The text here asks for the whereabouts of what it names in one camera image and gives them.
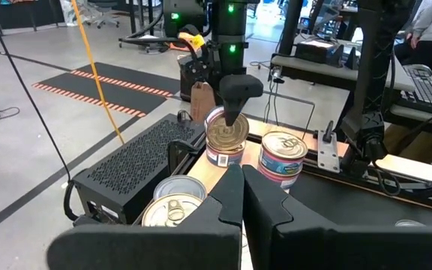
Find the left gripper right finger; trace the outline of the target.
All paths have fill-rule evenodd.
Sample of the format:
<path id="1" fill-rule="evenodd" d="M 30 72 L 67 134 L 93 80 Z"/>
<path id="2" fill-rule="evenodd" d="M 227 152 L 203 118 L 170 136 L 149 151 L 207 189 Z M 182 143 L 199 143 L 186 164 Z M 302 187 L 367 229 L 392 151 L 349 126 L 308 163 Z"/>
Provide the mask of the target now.
<path id="1" fill-rule="evenodd" d="M 242 167 L 256 270 L 432 270 L 432 209 L 301 175 L 285 192 Z"/>

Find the blue-label pull-tab can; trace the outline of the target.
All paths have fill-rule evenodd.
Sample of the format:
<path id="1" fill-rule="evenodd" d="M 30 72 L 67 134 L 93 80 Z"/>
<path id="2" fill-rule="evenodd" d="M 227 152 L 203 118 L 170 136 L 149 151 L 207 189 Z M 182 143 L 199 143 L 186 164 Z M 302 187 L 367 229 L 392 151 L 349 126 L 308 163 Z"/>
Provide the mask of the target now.
<path id="1" fill-rule="evenodd" d="M 177 227 L 201 203 L 200 198 L 185 193 L 162 196 L 145 210 L 141 225 L 143 227 Z"/>

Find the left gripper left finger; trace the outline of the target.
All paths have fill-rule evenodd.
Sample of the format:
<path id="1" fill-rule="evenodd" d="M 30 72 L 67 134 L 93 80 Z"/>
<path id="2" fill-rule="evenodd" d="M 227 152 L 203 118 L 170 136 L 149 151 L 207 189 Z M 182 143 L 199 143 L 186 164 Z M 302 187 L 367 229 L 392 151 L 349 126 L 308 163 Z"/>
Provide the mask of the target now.
<path id="1" fill-rule="evenodd" d="M 231 165 L 176 227 L 86 224 L 57 236 L 50 270 L 239 270 L 244 174 Z"/>

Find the grey office chair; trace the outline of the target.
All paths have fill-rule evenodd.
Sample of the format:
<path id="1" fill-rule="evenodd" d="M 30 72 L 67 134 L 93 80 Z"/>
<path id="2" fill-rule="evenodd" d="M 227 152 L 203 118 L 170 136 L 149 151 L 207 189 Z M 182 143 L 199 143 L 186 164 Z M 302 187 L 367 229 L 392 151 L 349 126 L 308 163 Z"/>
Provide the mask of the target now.
<path id="1" fill-rule="evenodd" d="M 88 6 L 97 11 L 97 14 L 89 19 L 86 24 L 94 25 L 98 29 L 106 24 L 112 24 L 116 28 L 119 27 L 119 21 L 113 12 L 113 8 L 118 5 L 118 0 L 87 0 Z"/>

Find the grey desk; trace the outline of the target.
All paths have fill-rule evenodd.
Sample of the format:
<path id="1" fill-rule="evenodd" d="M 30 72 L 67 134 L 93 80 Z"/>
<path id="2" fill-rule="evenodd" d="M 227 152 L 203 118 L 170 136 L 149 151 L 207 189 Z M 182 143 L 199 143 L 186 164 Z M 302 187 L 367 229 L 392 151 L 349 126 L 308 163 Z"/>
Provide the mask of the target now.
<path id="1" fill-rule="evenodd" d="M 345 67 L 332 67 L 327 64 L 319 64 L 300 58 L 284 57 L 280 55 L 274 56 L 271 63 L 282 68 L 281 75 L 284 77 L 306 80 L 348 91 L 352 91 L 356 87 L 358 75 L 356 70 L 350 70 Z M 390 113 L 386 115 L 385 120 L 392 124 L 409 126 L 422 122 L 430 117 L 431 114 L 428 112 L 422 112 L 395 104 L 391 107 Z M 426 129 L 428 131 L 432 130 L 432 122 Z"/>

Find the computer keyboard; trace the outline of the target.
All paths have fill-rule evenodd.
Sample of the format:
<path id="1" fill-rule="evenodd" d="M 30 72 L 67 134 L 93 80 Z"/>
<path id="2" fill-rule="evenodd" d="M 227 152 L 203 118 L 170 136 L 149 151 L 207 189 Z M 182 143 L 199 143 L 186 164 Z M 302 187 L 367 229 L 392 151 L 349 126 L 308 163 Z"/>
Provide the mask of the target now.
<path id="1" fill-rule="evenodd" d="M 401 91 L 397 105 L 432 114 L 432 70 L 423 64 L 403 66 L 414 91 Z"/>

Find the pink-label seafood can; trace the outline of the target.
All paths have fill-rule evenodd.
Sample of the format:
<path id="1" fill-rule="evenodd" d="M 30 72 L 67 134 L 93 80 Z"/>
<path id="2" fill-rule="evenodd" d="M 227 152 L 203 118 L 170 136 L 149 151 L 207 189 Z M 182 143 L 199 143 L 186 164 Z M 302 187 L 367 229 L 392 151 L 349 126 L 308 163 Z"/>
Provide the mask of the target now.
<path id="1" fill-rule="evenodd" d="M 217 167 L 227 168 L 233 164 L 240 164 L 245 151 L 246 142 L 232 150 L 218 150 L 206 142 L 206 157 L 210 164 Z"/>
<path id="2" fill-rule="evenodd" d="M 277 183 L 283 189 L 289 189 L 298 179 L 302 168 L 300 168 L 295 175 L 281 175 L 276 172 L 272 172 L 265 168 L 261 163 L 258 163 L 258 171 L 262 173 L 268 180 Z"/>
<path id="3" fill-rule="evenodd" d="M 307 153 L 306 143 L 296 135 L 271 131 L 262 137 L 259 162 L 272 173 L 294 176 L 302 169 Z"/>
<path id="4" fill-rule="evenodd" d="M 226 125 L 223 106 L 216 106 L 209 111 L 204 127 L 208 144 L 220 151 L 236 149 L 249 134 L 249 122 L 243 114 L 236 117 L 233 125 Z"/>

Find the silver toggle clamp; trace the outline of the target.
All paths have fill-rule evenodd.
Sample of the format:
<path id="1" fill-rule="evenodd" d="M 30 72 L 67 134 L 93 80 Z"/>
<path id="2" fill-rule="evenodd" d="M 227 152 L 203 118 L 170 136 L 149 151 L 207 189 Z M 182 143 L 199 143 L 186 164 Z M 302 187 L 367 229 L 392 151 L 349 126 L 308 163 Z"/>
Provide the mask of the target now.
<path id="1" fill-rule="evenodd" d="M 316 130 L 313 137 L 317 141 L 317 163 L 321 170 L 339 173 L 340 160 L 338 155 L 337 135 L 333 131 L 333 121 L 330 121 L 325 130 Z"/>

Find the green-label tuna can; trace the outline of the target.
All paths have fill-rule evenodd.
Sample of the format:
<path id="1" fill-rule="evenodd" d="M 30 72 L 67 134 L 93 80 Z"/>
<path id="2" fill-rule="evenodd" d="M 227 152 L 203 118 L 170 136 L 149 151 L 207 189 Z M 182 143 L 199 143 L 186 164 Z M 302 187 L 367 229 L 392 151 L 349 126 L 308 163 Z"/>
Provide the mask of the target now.
<path id="1" fill-rule="evenodd" d="M 172 175 L 157 184 L 153 199 L 157 200 L 170 194 L 189 194 L 201 200 L 206 198 L 206 187 L 198 179 L 189 175 Z"/>

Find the wooden shelf with black frame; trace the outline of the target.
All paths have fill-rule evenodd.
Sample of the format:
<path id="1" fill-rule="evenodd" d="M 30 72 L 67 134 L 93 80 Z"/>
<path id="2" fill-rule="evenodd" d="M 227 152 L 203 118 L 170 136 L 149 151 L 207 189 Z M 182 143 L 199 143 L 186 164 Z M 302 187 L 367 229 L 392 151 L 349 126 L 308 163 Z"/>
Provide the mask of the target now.
<path id="1" fill-rule="evenodd" d="M 241 164 L 257 167 L 260 152 L 260 137 L 270 131 L 284 131 L 294 134 L 305 141 L 311 152 L 318 150 L 317 140 L 313 138 L 313 132 L 294 130 L 284 126 L 264 123 L 252 118 L 249 118 L 248 122 L 250 135 L 246 142 Z M 196 148 L 196 154 L 186 154 L 182 159 L 179 158 L 178 154 L 175 154 L 175 157 L 169 157 L 169 168 L 172 175 L 184 174 L 198 179 L 205 185 L 206 191 L 209 192 L 218 183 L 227 169 L 209 163 L 205 153 L 205 143 L 206 140 L 202 139 L 202 146 Z"/>

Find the black perforated computer case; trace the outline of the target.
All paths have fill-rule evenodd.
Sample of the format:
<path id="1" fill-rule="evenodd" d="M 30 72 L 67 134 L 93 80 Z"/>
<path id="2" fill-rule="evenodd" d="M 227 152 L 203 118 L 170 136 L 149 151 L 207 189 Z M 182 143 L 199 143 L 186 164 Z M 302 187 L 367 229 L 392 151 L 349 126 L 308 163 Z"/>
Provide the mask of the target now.
<path id="1" fill-rule="evenodd" d="M 153 198 L 157 184 L 170 175 L 168 145 L 194 145 L 204 127 L 168 114 L 73 178 L 84 216 L 101 223 L 132 224 Z"/>

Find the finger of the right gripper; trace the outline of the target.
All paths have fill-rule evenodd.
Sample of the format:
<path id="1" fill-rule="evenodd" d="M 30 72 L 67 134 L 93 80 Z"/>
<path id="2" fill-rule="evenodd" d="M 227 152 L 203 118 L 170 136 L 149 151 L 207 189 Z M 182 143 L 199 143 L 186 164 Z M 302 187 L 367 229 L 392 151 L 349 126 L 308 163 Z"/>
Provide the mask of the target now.
<path id="1" fill-rule="evenodd" d="M 237 79 L 237 112 L 238 116 L 240 116 L 242 114 L 242 109 L 249 99 L 258 98 L 263 95 L 263 83 L 260 81 L 260 79 L 249 74 L 238 75 Z"/>
<path id="2" fill-rule="evenodd" d="M 233 126 L 239 114 L 239 98 L 234 90 L 235 86 L 236 84 L 230 75 L 224 76 L 219 83 L 226 126 Z"/>

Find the black mat orange-striped edge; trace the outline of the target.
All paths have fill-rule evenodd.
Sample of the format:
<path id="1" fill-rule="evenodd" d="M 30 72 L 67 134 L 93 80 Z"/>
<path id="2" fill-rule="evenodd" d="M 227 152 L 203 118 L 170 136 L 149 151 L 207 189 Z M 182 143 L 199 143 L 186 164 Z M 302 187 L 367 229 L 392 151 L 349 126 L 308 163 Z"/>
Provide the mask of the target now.
<path id="1" fill-rule="evenodd" d="M 142 118 L 164 101 L 176 98 L 177 79 L 97 62 L 99 94 L 92 66 L 86 65 L 36 82 L 36 89 Z"/>

